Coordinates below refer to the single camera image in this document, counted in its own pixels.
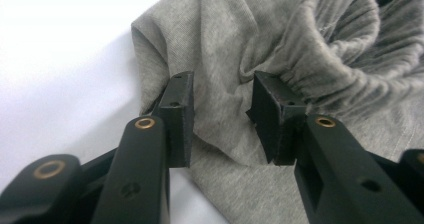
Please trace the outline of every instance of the metal rivet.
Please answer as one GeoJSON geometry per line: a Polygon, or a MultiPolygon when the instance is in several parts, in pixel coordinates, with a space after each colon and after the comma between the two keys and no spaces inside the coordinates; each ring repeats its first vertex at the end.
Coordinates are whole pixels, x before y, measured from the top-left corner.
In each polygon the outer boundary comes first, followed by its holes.
{"type": "Polygon", "coordinates": [[[34,177],[37,179],[47,179],[54,177],[62,172],[65,166],[65,162],[60,160],[48,161],[35,169],[34,177]]]}
{"type": "Polygon", "coordinates": [[[336,126],[336,123],[333,120],[326,118],[326,117],[318,117],[317,119],[315,119],[315,122],[318,125],[323,126],[323,127],[335,127],[336,126]]]}
{"type": "Polygon", "coordinates": [[[424,164],[424,153],[418,154],[417,159],[421,162],[421,164],[424,164]]]}
{"type": "Polygon", "coordinates": [[[155,125],[155,120],[153,120],[152,118],[143,118],[138,120],[135,123],[135,127],[137,127],[138,129],[149,129],[150,127],[155,125]]]}

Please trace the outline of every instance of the white background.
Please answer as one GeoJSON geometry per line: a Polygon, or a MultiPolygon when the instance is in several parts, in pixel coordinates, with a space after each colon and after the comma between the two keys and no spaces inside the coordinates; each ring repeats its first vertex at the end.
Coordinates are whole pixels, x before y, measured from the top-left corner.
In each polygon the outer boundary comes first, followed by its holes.
{"type": "MultiPolygon", "coordinates": [[[[159,0],[0,0],[0,192],[34,160],[85,163],[138,116],[130,23],[159,0]]],[[[226,223],[183,170],[171,223],[226,223]]]]}

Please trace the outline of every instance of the screw hole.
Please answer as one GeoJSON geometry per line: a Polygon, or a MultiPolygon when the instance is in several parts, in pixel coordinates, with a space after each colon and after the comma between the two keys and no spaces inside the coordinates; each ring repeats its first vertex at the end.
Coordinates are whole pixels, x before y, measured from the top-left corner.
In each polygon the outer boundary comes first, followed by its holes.
{"type": "Polygon", "coordinates": [[[178,107],[178,106],[180,106],[180,103],[179,102],[171,102],[171,103],[169,103],[169,105],[172,106],[172,107],[178,107]]]}
{"type": "Polygon", "coordinates": [[[140,190],[141,190],[140,185],[138,185],[135,182],[131,182],[131,183],[125,184],[121,188],[120,194],[123,198],[131,200],[140,193],[140,190]]]}
{"type": "Polygon", "coordinates": [[[359,181],[359,184],[368,191],[381,192],[381,186],[373,180],[363,179],[359,181]]]}

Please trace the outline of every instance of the black plastic part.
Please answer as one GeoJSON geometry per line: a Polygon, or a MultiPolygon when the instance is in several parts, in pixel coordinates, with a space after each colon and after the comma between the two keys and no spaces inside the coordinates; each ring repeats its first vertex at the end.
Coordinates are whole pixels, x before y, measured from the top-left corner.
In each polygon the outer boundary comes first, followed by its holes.
{"type": "Polygon", "coordinates": [[[424,215],[424,150],[405,151],[398,171],[398,185],[424,215]]]}
{"type": "Polygon", "coordinates": [[[0,223],[65,223],[81,191],[81,167],[71,155],[51,155],[25,167],[0,197],[0,223]]]}
{"type": "Polygon", "coordinates": [[[381,167],[381,169],[383,169],[383,171],[390,177],[390,179],[392,179],[392,181],[398,185],[399,164],[372,152],[368,152],[368,154],[371,155],[374,161],[381,167]]]}
{"type": "Polygon", "coordinates": [[[163,121],[142,116],[129,122],[91,223],[169,223],[167,171],[163,121]],[[136,126],[142,119],[144,129],[136,126]]]}
{"type": "Polygon", "coordinates": [[[295,176],[310,223],[424,223],[341,122],[311,115],[302,139],[295,176]]]}
{"type": "Polygon", "coordinates": [[[278,76],[256,71],[252,107],[247,112],[268,162],[293,165],[295,137],[303,126],[306,105],[278,76]]]}
{"type": "Polygon", "coordinates": [[[84,185],[98,180],[109,172],[115,153],[116,148],[82,165],[84,185]]]}
{"type": "Polygon", "coordinates": [[[193,72],[173,76],[152,115],[165,122],[168,133],[169,167],[189,167],[193,138],[193,72]]]}
{"type": "Polygon", "coordinates": [[[105,180],[106,176],[86,186],[84,193],[80,195],[75,208],[72,210],[69,223],[88,224],[91,222],[105,180]]]}

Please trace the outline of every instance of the gray fabric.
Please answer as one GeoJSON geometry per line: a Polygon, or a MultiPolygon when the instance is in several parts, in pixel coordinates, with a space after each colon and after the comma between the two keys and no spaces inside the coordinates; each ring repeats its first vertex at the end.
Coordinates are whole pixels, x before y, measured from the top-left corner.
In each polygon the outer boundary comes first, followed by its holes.
{"type": "Polygon", "coordinates": [[[266,164],[245,112],[255,70],[396,160],[423,148],[424,0],[161,0],[132,24],[145,112],[195,71],[191,172],[231,223],[306,223],[291,167],[266,164]]]}

